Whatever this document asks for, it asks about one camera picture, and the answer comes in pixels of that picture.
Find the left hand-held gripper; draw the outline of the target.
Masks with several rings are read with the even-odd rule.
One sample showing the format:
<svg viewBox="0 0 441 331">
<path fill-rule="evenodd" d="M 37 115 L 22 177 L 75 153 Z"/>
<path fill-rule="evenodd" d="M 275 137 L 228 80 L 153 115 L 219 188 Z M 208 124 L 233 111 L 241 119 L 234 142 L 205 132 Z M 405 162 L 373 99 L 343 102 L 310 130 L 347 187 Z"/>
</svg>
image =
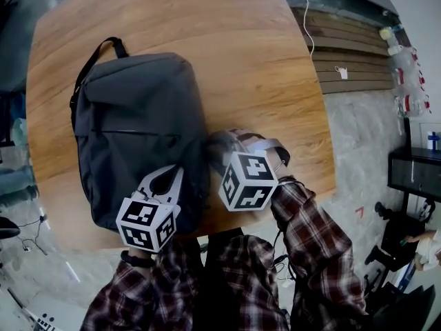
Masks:
<svg viewBox="0 0 441 331">
<path fill-rule="evenodd" d="M 159 168 L 124 198 L 116 225 L 126 246 L 157 254 L 174 236 L 183 175 L 184 169 L 177 165 Z"/>
</svg>

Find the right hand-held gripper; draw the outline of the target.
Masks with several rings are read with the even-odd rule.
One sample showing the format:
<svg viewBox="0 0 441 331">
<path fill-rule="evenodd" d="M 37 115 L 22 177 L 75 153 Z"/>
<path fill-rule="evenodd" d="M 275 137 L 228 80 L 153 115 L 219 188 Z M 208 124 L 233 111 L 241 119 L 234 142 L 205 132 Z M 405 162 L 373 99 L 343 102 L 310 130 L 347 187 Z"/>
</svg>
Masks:
<svg viewBox="0 0 441 331">
<path fill-rule="evenodd" d="M 284 145 L 236 128 L 211 133 L 207 145 L 209 164 L 222 176 L 218 195 L 227 210 L 263 210 L 278 185 L 268 152 L 276 153 L 279 165 L 288 164 L 290 153 Z"/>
</svg>

